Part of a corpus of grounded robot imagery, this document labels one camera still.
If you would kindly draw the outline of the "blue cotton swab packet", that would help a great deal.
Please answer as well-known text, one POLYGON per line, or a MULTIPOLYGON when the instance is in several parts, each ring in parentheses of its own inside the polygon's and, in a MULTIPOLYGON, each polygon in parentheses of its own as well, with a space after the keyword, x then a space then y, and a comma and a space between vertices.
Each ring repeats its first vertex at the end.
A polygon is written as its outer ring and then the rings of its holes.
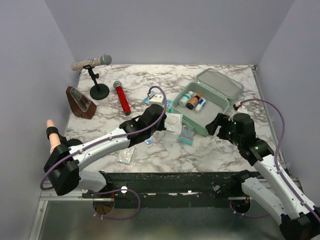
MULTIPOLYGON (((150 103, 150 98, 147 96, 144 100, 143 100, 143 102, 145 103, 145 104, 149 104, 150 103)), ((167 113, 171 113, 172 112, 172 100, 171 99, 167 99, 167 101, 166 101, 166 112, 167 113)))

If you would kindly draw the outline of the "white green-cap medicine bottle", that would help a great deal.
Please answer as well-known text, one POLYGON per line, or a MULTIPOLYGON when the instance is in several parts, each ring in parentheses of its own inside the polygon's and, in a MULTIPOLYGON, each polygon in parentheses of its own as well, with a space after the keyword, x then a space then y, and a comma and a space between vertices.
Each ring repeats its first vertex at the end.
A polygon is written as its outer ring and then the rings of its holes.
POLYGON ((193 92, 192 91, 188 91, 186 94, 184 94, 180 100, 178 101, 178 104, 181 106, 181 107, 185 107, 186 104, 190 101, 191 97, 193 96, 193 92))

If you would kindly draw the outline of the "blue white small bottle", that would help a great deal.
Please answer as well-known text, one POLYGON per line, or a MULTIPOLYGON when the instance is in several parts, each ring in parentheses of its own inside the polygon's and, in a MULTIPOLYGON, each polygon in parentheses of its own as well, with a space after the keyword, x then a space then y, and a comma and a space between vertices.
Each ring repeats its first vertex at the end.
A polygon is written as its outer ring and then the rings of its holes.
POLYGON ((206 100, 204 98, 201 98, 199 100, 199 103, 197 104, 197 106, 195 107, 194 111, 196 113, 200 113, 200 111, 202 110, 202 108, 204 107, 204 105, 206 104, 206 100))

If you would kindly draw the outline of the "white gauze pad packet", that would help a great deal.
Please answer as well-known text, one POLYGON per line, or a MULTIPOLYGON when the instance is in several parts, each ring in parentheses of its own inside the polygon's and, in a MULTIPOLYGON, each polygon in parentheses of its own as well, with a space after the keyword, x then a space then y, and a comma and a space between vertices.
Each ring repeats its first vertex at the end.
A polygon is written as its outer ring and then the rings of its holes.
POLYGON ((166 131, 173 135, 179 135, 182 130, 183 115, 180 113, 166 113, 164 126, 166 131))

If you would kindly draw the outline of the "mint green medicine case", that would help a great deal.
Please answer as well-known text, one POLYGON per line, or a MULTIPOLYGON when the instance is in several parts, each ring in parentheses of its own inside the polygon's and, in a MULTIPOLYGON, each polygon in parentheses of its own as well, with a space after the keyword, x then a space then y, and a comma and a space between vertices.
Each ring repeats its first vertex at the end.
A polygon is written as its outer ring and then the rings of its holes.
POLYGON ((196 80, 189 83, 172 101, 171 112, 182 114, 182 123, 202 136, 208 136, 205 126, 211 123, 217 114, 224 114, 231 106, 231 101, 237 99, 244 90, 244 86, 220 73, 208 68, 196 76, 196 80), (179 100, 187 92, 192 91, 194 97, 201 94, 206 100, 200 113, 179 105, 179 100))

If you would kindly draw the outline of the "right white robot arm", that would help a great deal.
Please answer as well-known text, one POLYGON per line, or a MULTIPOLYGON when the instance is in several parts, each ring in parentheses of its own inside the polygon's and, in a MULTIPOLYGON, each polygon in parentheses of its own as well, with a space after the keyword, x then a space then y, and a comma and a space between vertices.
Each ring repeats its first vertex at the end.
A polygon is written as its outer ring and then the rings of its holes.
POLYGON ((247 113, 228 116, 219 113, 206 125, 209 135, 217 134, 237 146, 240 155, 268 182, 263 186, 248 171, 230 183, 230 191, 256 200, 277 222, 286 240, 310 240, 320 234, 320 208, 297 187, 272 148, 256 136, 255 123, 247 113))

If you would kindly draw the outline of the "amber orange-cap bottle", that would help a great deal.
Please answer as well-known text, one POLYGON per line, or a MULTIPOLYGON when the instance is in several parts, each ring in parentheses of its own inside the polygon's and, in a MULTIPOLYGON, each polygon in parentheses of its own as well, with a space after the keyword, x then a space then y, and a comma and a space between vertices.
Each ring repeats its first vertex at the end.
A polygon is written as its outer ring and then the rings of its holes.
POLYGON ((201 94, 196 94, 195 96, 193 96, 189 102, 186 104, 186 107, 189 110, 193 110, 199 103, 200 99, 201 99, 202 95, 201 94))

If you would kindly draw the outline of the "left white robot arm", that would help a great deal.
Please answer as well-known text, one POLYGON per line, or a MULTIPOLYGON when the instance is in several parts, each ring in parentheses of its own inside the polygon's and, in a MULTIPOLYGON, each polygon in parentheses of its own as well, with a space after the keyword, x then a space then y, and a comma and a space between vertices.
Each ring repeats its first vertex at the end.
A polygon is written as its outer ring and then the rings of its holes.
POLYGON ((114 152, 128 149, 150 138, 156 131, 164 131, 166 110, 152 104, 140 116, 127 120, 107 135, 87 143, 71 145, 63 138, 58 129, 49 120, 46 134, 50 140, 50 156, 43 168, 45 178, 58 196, 63 196, 75 189, 89 189, 99 197, 110 194, 111 185, 102 173, 82 171, 95 161, 114 152))

